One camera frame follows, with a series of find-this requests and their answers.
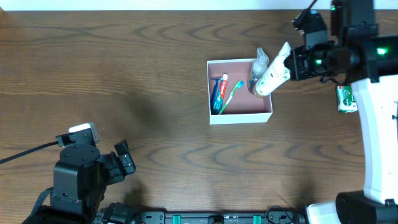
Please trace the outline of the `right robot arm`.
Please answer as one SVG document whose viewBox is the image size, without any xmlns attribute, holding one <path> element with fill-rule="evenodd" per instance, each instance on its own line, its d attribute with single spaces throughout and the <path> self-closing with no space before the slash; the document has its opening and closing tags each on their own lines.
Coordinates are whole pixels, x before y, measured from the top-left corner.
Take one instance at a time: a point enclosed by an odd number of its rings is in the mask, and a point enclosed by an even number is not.
<svg viewBox="0 0 398 224">
<path fill-rule="evenodd" d="M 362 190 L 307 205 L 296 223 L 397 222 L 397 36 L 379 34 L 372 0 L 331 3 L 331 24 L 311 7 L 294 20 L 304 45 L 285 59 L 295 81 L 345 74 L 356 99 L 363 136 Z"/>
</svg>

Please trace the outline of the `clear pump soap bottle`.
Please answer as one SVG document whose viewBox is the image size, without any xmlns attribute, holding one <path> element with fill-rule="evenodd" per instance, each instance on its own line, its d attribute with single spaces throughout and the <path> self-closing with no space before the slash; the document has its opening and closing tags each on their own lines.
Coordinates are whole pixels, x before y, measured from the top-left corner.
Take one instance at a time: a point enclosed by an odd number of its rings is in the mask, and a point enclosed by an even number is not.
<svg viewBox="0 0 398 224">
<path fill-rule="evenodd" d="M 265 74 L 269 64 L 269 58 L 261 47 L 257 48 L 257 58 L 252 62 L 251 71 L 248 76 L 248 90 L 254 93 L 257 81 Z"/>
</svg>

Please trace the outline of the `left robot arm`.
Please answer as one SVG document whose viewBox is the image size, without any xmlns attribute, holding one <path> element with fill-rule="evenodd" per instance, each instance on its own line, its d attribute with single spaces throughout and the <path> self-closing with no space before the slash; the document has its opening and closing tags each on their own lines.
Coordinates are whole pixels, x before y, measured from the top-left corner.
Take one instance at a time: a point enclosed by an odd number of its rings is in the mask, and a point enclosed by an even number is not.
<svg viewBox="0 0 398 224">
<path fill-rule="evenodd" d="M 40 193 L 24 223 L 92 223 L 107 186 L 136 171 L 127 141 L 114 147 L 102 154 L 93 141 L 67 144 L 53 169 L 53 187 Z"/>
</svg>

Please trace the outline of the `red green toothpaste tube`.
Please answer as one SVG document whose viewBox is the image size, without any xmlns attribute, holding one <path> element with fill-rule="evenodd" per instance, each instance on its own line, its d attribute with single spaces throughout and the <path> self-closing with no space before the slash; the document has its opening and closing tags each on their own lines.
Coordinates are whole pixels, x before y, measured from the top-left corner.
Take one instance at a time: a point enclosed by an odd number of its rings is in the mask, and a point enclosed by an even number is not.
<svg viewBox="0 0 398 224">
<path fill-rule="evenodd" d="M 213 106 L 212 114 L 218 114 L 221 108 L 223 107 L 223 99 L 227 84 L 228 84 L 228 74 L 224 73 L 219 82 L 218 92 Z"/>
</svg>

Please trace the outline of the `white botanical lotion tube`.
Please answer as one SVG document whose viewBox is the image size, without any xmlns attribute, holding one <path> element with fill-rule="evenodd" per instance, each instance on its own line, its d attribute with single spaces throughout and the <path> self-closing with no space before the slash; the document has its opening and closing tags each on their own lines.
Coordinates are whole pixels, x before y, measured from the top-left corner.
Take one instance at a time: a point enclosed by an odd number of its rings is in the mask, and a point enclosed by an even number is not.
<svg viewBox="0 0 398 224">
<path fill-rule="evenodd" d="M 263 98 L 270 95 L 279 86 L 290 80 L 290 70 L 284 65 L 284 60 L 290 55 L 290 52 L 291 47 L 288 42 L 285 42 L 263 76 L 254 86 L 254 94 L 257 97 Z"/>
</svg>

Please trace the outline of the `green white toothbrush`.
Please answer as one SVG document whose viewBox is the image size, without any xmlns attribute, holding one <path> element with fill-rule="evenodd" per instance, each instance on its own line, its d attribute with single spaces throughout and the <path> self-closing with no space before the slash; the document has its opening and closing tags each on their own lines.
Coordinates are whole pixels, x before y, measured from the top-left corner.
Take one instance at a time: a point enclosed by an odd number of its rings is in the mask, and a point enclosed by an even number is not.
<svg viewBox="0 0 398 224">
<path fill-rule="evenodd" d="M 241 89 L 241 87 L 243 86 L 243 84 L 244 84 L 244 82 L 243 82 L 242 80 L 239 80 L 239 81 L 235 84 L 234 88 L 231 90 L 231 93 L 229 94 L 229 97 L 228 97 L 226 103 L 223 105 L 223 107 L 222 107 L 221 110 L 219 111 L 218 115 L 221 115 L 221 114 L 224 112 L 224 110 L 226 109 L 226 107 L 228 106 L 228 104 L 230 103 L 230 101 L 233 99 L 233 95 L 234 95 L 235 90 L 236 90 L 236 89 Z"/>
</svg>

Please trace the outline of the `blue disposable razor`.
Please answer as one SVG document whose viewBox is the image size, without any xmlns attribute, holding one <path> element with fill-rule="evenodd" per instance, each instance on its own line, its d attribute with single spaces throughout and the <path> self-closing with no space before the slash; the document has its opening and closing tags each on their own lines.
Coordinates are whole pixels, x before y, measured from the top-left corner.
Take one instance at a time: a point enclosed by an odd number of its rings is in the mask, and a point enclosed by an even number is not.
<svg viewBox="0 0 398 224">
<path fill-rule="evenodd" d="M 210 99 L 210 110 L 213 110 L 213 106 L 216 100 L 216 96 L 217 96 L 217 92 L 218 92 L 218 86 L 219 86 L 219 82 L 221 80 L 221 77 L 217 77 L 217 78 L 211 78 L 212 80 L 215 81 L 215 85 L 213 87 L 213 91 L 211 94 L 211 99 Z"/>
</svg>

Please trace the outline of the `green soap bar package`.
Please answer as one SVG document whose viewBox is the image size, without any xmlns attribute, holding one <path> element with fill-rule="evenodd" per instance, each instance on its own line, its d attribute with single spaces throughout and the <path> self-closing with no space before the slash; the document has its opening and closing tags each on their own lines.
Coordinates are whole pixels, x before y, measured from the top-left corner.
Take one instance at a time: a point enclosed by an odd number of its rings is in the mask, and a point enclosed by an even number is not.
<svg viewBox="0 0 398 224">
<path fill-rule="evenodd" d="M 354 113 L 358 110 L 356 99 L 351 86 L 339 85 L 336 87 L 338 111 L 342 113 Z"/>
</svg>

